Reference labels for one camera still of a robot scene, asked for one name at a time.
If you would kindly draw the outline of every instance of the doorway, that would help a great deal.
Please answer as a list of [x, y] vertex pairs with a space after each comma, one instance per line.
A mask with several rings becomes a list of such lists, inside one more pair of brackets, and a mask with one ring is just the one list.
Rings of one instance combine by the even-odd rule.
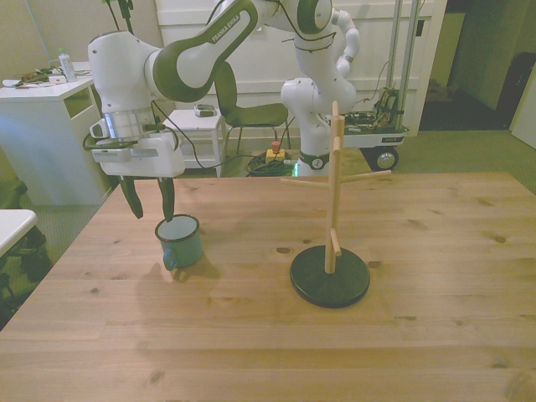
[[[521, 99], [518, 93], [524, 89], [520, 84], [512, 88], [519, 67], [512, 72], [511, 63], [518, 50], [536, 46], [526, 39], [536, 23], [530, 12], [531, 1], [447, 1], [421, 131], [509, 128]], [[502, 32], [497, 26], [507, 28]], [[526, 64], [523, 78], [516, 83], [526, 84]]]

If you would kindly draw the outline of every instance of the white table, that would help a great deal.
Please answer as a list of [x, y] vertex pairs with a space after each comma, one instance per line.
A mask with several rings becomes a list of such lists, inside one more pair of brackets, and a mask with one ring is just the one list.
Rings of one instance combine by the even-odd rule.
[[[224, 118], [218, 110], [216, 112], [216, 116], [210, 117], [198, 117], [193, 110], [177, 110], [169, 115], [169, 118], [192, 140], [198, 160], [205, 167], [219, 165], [224, 158], [227, 128]], [[169, 120], [165, 120], [164, 125], [174, 128]], [[183, 136], [181, 138], [184, 166], [201, 168], [193, 155], [192, 145]], [[221, 177], [221, 166], [216, 167], [216, 174]]]
[[29, 209], [0, 209], [0, 257], [37, 224], [37, 215]]
[[0, 88], [0, 146], [36, 205], [106, 199], [108, 177], [82, 149], [90, 126], [101, 118], [92, 85], [91, 77], [79, 77], [43, 88]]

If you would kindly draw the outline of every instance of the mug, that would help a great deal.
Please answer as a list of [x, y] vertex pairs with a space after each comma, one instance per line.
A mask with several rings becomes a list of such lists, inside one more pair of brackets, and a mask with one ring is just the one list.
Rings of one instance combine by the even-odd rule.
[[162, 245], [168, 271], [192, 265], [203, 254], [199, 221], [192, 215], [176, 214], [169, 222], [162, 220], [155, 228], [155, 235]]

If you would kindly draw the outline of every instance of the plastic bottle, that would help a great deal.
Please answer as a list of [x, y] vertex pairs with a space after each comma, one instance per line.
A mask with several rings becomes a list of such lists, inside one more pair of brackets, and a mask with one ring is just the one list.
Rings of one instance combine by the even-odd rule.
[[70, 61], [70, 57], [65, 53], [65, 49], [59, 50], [59, 62], [61, 63], [61, 68], [64, 70], [65, 78], [67, 82], [75, 82], [78, 80], [75, 74], [75, 67], [73, 67], [73, 62]]

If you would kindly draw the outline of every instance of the wooden mug tree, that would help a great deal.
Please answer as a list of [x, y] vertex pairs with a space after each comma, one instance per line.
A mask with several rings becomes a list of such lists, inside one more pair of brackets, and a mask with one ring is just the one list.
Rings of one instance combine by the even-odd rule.
[[369, 178], [379, 178], [391, 171], [358, 174], [342, 177], [344, 116], [338, 114], [338, 104], [333, 102], [332, 140], [329, 155], [329, 179], [327, 183], [308, 182], [283, 178], [284, 184], [329, 190], [327, 208], [326, 245], [304, 250], [291, 265], [291, 281], [298, 294], [312, 304], [339, 308], [356, 303], [368, 290], [369, 268], [353, 252], [341, 249], [338, 237], [338, 207], [342, 183]]

